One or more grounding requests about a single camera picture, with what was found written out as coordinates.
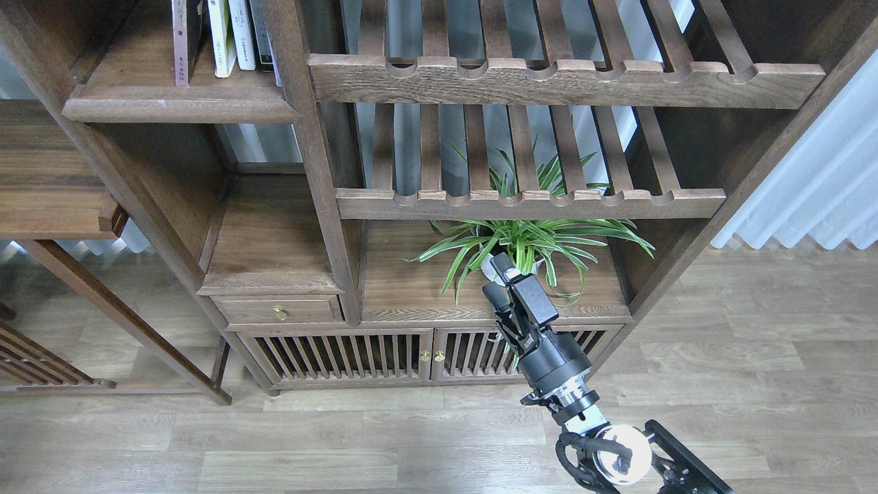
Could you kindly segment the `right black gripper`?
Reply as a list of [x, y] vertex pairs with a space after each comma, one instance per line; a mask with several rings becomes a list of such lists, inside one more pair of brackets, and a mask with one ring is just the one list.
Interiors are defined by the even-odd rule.
[[524, 275], [506, 253], [494, 256], [491, 266], [502, 284], [487, 283], [482, 291], [531, 387], [521, 401], [577, 401], [592, 394], [586, 385], [591, 363], [573, 336], [538, 329], [559, 313], [535, 275]]

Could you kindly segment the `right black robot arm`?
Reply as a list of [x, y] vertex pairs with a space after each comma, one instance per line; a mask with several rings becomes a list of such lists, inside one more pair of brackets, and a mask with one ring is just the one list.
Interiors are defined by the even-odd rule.
[[642, 429], [612, 425], [597, 406], [598, 394], [586, 383], [589, 357], [571, 334], [553, 331], [558, 310], [542, 285], [505, 254], [491, 263], [499, 283], [486, 284], [483, 291], [530, 385], [521, 403], [546, 407], [561, 426], [555, 452], [577, 484], [615, 493], [655, 470], [663, 481], [662, 493], [733, 491], [659, 422], [650, 420]]

